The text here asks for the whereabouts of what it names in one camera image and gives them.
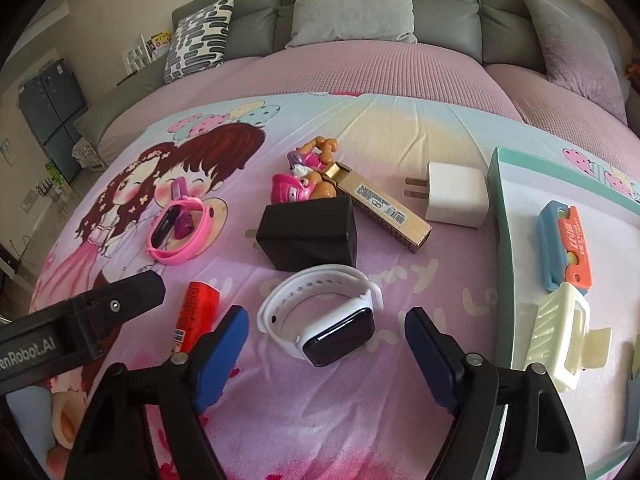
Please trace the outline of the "light grey middle pillow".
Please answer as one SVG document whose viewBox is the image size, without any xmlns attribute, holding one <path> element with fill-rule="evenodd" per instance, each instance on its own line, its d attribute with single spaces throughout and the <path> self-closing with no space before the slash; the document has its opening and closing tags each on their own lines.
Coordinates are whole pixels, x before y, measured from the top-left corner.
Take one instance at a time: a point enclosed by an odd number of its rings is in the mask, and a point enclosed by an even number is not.
<svg viewBox="0 0 640 480">
<path fill-rule="evenodd" d="M 352 40 L 414 44 L 412 0 L 295 0 L 289 49 Z"/>
</svg>

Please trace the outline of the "white smart watch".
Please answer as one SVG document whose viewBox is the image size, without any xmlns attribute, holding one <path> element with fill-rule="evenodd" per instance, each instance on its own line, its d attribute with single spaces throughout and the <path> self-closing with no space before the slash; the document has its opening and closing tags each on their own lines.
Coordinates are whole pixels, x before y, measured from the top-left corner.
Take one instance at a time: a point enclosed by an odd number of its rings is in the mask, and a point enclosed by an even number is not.
<svg viewBox="0 0 640 480">
<path fill-rule="evenodd" d="M 325 367 L 364 346 L 383 309 L 381 287 L 366 274 L 353 266 L 322 264 L 273 289 L 256 323 L 292 358 Z"/>
</svg>

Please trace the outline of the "pink waffle sofa cover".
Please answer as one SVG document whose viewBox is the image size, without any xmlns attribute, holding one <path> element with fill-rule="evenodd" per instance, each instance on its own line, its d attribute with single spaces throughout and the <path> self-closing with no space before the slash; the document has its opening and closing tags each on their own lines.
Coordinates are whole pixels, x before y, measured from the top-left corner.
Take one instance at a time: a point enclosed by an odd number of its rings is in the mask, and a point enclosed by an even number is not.
<svg viewBox="0 0 640 480">
<path fill-rule="evenodd" d="M 509 64 L 481 66 L 429 44 L 384 41 L 330 42 L 239 58 L 173 84 L 147 68 L 96 106 L 114 112 L 98 152 L 114 162 L 149 125 L 189 108 L 299 92 L 388 94 L 477 108 L 546 130 L 627 174 L 639 173 L 639 139 L 631 128 L 543 74 Z"/>
</svg>

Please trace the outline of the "white picture frame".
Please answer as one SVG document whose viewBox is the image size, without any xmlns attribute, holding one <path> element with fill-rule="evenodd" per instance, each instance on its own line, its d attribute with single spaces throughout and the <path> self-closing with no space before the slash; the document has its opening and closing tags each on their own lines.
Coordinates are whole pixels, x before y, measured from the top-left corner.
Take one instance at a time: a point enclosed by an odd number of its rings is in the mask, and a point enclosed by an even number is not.
<svg viewBox="0 0 640 480">
<path fill-rule="evenodd" d="M 171 40 L 170 30 L 158 32 L 149 38 L 140 35 L 132 47 L 122 51 L 122 62 L 126 73 L 128 75 L 137 73 L 145 66 L 157 61 L 168 52 Z"/>
</svg>

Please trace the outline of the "green eraser block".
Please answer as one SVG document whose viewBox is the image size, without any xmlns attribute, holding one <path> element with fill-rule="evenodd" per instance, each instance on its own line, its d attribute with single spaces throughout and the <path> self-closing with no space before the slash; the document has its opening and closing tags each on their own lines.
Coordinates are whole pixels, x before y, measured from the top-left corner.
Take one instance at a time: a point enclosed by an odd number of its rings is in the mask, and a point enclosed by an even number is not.
<svg viewBox="0 0 640 480">
<path fill-rule="evenodd" d="M 636 379 L 640 375 L 640 335 L 634 342 L 634 354 L 632 355 L 630 377 Z"/>
</svg>

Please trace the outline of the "gold patterned long box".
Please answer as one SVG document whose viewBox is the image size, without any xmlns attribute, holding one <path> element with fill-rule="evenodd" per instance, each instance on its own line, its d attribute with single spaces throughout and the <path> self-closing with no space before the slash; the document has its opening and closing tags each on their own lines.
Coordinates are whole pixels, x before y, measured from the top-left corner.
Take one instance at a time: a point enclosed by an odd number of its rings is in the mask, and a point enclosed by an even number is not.
<svg viewBox="0 0 640 480">
<path fill-rule="evenodd" d="M 384 230 L 416 254 L 425 244 L 432 227 L 399 200 L 341 162 L 322 170 L 324 180 L 337 192 L 352 198 L 354 205 Z"/>
</svg>

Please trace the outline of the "white wall charger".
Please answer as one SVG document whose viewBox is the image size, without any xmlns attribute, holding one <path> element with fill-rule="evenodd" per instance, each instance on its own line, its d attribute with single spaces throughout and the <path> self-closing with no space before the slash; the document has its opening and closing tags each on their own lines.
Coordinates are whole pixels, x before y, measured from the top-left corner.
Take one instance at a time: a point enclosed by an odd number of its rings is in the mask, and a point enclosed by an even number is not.
<svg viewBox="0 0 640 480">
<path fill-rule="evenodd" d="M 424 179 L 405 178 L 405 196 L 426 201 L 427 221 L 479 229 L 489 211 L 485 175 L 478 169 L 429 162 Z"/>
</svg>

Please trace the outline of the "grey sofa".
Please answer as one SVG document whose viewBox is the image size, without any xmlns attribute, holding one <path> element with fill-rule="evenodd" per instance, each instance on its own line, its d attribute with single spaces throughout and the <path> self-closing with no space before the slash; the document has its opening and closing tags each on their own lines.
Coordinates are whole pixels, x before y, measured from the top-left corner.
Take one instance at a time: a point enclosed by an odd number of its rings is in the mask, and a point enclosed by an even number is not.
<svg viewBox="0 0 640 480">
<path fill-rule="evenodd" d="M 171 13 L 171 23 L 218 0 L 192 0 Z M 608 48 L 616 72 L 624 70 L 610 20 L 579 0 L 548 0 L 587 23 Z M 224 62 L 257 58 L 284 49 L 291 39 L 295 0 L 234 0 Z M 476 62 L 510 64 L 544 71 L 544 58 L 523 0 L 412 0 L 413 33 L 421 44 L 460 52 Z"/>
</svg>

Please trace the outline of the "pink cartoon dog toy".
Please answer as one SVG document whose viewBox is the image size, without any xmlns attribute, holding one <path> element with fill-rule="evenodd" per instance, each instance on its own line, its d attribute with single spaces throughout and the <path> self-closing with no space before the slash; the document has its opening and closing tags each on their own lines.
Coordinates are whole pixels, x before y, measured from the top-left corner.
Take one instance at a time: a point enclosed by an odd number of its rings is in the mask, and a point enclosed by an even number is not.
<svg viewBox="0 0 640 480">
<path fill-rule="evenodd" d="M 334 163 L 338 150 L 336 139 L 316 136 L 314 140 L 288 152 L 287 174 L 275 174 L 271 180 L 273 205 L 334 198 L 336 189 L 324 177 L 324 170 Z"/>
</svg>

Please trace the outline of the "teal rimmed white tray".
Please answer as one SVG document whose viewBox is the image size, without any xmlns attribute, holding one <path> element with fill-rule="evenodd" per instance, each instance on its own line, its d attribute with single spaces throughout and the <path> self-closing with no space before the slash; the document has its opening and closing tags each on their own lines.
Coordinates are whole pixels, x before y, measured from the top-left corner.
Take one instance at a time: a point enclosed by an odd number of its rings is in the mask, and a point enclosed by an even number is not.
<svg viewBox="0 0 640 480">
<path fill-rule="evenodd" d="M 586 474 L 611 479 L 639 443 L 639 205 L 565 162 L 491 155 L 498 224 L 495 361 L 547 367 Z"/>
</svg>

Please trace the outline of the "cartoon couple printed sheet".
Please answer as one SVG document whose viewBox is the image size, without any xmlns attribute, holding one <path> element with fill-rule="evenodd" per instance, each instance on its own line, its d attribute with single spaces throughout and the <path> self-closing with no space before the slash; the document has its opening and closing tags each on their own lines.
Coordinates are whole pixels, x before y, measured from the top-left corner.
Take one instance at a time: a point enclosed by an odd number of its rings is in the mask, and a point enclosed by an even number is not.
<svg viewBox="0 0 640 480">
<path fill-rule="evenodd" d="M 581 479 L 556 364 L 639 315 L 639 185 L 469 107 L 292 93 L 168 113 L 86 193 L 30 310 L 114 323 L 56 373 L 55 479 Z"/>
</svg>

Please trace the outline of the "red glue bottle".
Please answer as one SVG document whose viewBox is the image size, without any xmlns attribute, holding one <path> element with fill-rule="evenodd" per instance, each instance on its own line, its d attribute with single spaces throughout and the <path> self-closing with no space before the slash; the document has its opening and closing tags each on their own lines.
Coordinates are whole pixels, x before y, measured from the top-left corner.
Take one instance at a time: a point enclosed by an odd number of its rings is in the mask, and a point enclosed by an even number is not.
<svg viewBox="0 0 640 480">
<path fill-rule="evenodd" d="M 172 354 L 190 353 L 201 336 L 210 332 L 219 300 L 220 292 L 212 285 L 202 281 L 188 285 L 172 336 Z"/>
</svg>

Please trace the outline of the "pink fitness band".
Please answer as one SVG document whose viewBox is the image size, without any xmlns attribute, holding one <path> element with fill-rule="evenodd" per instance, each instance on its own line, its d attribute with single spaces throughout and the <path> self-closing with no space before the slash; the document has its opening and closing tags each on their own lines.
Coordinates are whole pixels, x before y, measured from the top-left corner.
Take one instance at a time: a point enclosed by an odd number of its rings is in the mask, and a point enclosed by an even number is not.
<svg viewBox="0 0 640 480">
<path fill-rule="evenodd" d="M 165 266 L 185 263 L 205 246 L 213 218 L 213 208 L 197 197 L 172 200 L 154 220 L 146 239 L 146 251 Z"/>
</svg>

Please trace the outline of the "black white patterned pillow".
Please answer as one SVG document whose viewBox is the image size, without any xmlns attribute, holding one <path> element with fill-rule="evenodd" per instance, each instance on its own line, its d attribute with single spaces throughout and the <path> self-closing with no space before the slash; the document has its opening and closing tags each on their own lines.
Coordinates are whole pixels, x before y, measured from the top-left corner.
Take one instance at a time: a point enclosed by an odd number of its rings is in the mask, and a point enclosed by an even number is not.
<svg viewBox="0 0 640 480">
<path fill-rule="evenodd" d="M 234 0 L 217 0 L 178 21 L 163 80 L 172 84 L 224 62 Z"/>
</svg>

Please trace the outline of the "white hair claw clip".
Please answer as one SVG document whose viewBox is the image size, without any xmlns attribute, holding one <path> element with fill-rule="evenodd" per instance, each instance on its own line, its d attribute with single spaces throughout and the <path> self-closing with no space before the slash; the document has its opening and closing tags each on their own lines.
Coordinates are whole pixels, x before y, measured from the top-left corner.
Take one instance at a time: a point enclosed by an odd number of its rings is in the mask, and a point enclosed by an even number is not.
<svg viewBox="0 0 640 480">
<path fill-rule="evenodd" d="M 542 365 L 556 390 L 575 390 L 584 370 L 608 362 L 609 327 L 590 328 L 590 305 L 572 284 L 564 282 L 538 304 L 525 366 Z"/>
</svg>

